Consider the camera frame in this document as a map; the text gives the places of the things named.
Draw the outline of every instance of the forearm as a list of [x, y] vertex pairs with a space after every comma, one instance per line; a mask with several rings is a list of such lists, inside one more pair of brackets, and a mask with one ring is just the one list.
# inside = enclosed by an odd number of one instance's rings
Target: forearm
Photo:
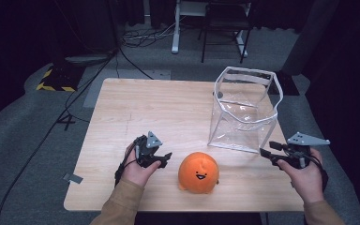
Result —
[[133, 225], [144, 189], [122, 178], [91, 225]]
[[344, 224], [327, 201], [305, 203], [305, 215], [308, 225], [340, 225]]

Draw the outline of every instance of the chair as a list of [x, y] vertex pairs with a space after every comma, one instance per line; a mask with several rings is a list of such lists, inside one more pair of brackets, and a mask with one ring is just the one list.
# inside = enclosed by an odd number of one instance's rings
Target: chair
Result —
[[204, 60], [206, 45], [228, 45], [229, 43], [206, 42], [207, 34], [213, 32], [232, 32], [232, 40], [242, 38], [242, 31], [247, 31], [244, 40], [244, 48], [241, 54], [241, 61], [244, 61], [244, 54], [247, 48], [250, 31], [253, 29], [253, 12], [258, 1], [253, 0], [210, 0], [205, 8], [203, 27], [198, 36], [204, 31], [202, 63]]

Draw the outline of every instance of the desk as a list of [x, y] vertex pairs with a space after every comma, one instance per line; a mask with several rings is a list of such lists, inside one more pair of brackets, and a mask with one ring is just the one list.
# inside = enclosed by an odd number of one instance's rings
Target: desk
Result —
[[[180, 42], [180, 16], [204, 16], [205, 6], [207, 5], [204, 1], [183, 1], [176, 0], [176, 11], [174, 15], [174, 34], [172, 43], [172, 53], [179, 53], [179, 42]], [[244, 40], [242, 39], [242, 31], [238, 34], [236, 42], [239, 44], [239, 52], [242, 54], [244, 50]], [[245, 51], [244, 57], [248, 56], [248, 51]]]
[[[268, 159], [207, 146], [213, 87], [213, 82], [106, 79], [74, 171], [83, 180], [69, 185], [65, 208], [101, 210], [126, 147], [151, 130], [163, 142], [156, 155], [172, 152], [172, 158], [150, 178], [139, 211], [303, 211], [288, 175]], [[270, 140], [285, 142], [280, 126]], [[180, 163], [196, 151], [209, 154], [219, 166], [219, 184], [211, 194], [192, 194], [177, 186]]]

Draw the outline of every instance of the sleeve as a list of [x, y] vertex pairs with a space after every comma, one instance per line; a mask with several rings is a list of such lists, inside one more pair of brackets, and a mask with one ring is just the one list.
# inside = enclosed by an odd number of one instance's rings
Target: sleeve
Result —
[[340, 225], [344, 224], [327, 201], [306, 203], [304, 205], [308, 225]]
[[142, 187], [122, 178], [91, 225], [134, 225], [143, 192]]

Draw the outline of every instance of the clear plastic container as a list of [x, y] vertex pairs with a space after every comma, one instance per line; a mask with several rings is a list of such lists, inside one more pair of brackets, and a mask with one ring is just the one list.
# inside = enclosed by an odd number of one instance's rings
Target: clear plastic container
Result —
[[[271, 83], [279, 95], [268, 96]], [[208, 145], [260, 153], [277, 124], [282, 99], [274, 72], [226, 67], [215, 82]]]

